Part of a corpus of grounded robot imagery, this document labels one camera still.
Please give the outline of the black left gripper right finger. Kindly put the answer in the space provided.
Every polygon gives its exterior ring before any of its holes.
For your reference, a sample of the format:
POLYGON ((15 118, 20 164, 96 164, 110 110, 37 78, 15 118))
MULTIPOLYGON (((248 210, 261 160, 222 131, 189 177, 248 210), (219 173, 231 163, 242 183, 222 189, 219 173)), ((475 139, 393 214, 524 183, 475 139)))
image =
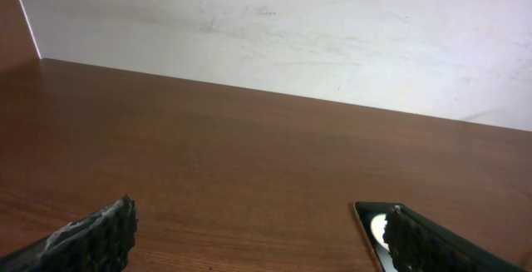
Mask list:
POLYGON ((521 272, 404 205, 386 214, 383 239, 400 272, 521 272))

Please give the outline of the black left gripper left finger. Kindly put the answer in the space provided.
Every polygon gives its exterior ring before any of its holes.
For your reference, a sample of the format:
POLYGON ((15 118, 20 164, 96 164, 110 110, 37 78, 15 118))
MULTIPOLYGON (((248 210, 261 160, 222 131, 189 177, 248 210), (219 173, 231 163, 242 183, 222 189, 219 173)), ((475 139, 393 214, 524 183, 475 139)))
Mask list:
POLYGON ((122 271, 135 246, 135 201, 113 204, 1 258, 2 272, 122 271))

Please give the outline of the black flip smartphone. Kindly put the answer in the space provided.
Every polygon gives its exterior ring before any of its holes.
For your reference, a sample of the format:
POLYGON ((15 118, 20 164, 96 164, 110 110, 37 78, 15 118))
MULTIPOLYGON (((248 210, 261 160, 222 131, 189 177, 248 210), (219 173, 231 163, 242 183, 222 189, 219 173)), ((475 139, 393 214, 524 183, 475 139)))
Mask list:
POLYGON ((394 205, 402 204, 358 201, 353 205, 354 214, 366 238, 367 246, 375 259, 376 267, 381 272, 398 271, 393 266, 388 245, 383 239, 387 225, 386 214, 394 205))

